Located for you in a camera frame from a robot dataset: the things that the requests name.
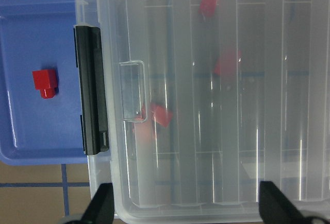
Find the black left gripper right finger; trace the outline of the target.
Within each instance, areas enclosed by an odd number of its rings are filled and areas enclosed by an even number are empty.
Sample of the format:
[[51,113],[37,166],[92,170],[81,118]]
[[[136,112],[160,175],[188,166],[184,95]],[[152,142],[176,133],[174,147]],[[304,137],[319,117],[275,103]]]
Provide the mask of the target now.
[[305,223],[305,217],[272,181],[259,184],[259,215],[263,223]]

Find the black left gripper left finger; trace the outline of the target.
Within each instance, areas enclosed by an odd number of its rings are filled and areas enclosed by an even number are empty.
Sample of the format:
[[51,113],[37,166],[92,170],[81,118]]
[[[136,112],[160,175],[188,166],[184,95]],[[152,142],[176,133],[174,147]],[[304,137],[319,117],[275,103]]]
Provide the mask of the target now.
[[102,183],[85,210],[80,223],[111,224],[114,220],[114,193],[112,183]]

